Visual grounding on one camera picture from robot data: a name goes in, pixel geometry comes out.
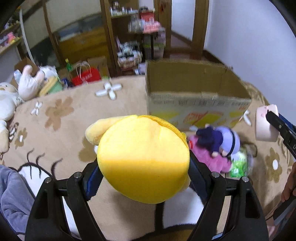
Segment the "right hand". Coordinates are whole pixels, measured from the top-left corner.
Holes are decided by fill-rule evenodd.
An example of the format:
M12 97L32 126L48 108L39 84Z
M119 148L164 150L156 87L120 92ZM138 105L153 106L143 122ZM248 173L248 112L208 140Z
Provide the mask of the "right hand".
M296 162L293 163L292 171L290 172L285 188L281 194L281 202L285 202L289 199L290 195L296 196L295 191L295 173L296 173Z

